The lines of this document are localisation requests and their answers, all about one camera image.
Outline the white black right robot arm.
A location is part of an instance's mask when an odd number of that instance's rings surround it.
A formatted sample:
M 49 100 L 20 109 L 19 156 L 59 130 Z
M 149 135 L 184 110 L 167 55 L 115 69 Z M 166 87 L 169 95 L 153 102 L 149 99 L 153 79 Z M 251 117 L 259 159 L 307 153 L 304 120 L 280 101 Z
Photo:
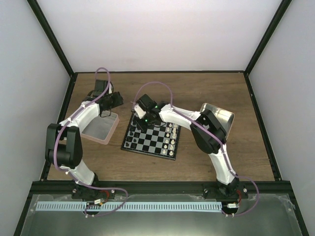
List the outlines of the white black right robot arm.
M 198 148 L 209 155 L 212 161 L 220 195 L 230 198 L 236 193 L 239 180 L 227 154 L 227 131 L 214 112 L 208 109 L 189 111 L 178 108 L 171 102 L 158 104 L 147 94 L 134 101 L 132 111 L 136 114 L 136 122 L 141 129 L 157 122 L 169 122 L 190 130 Z

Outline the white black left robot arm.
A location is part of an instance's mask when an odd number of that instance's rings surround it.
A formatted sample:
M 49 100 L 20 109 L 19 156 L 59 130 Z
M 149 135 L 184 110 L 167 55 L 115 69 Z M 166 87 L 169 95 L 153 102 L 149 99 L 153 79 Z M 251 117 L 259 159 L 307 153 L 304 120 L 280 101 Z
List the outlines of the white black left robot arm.
M 83 161 L 82 132 L 104 111 L 123 105 L 119 92 L 114 92 L 110 80 L 96 80 L 94 90 L 67 119 L 47 127 L 45 158 L 58 171 L 70 175 L 83 192 L 94 199 L 100 194 L 96 174 Z

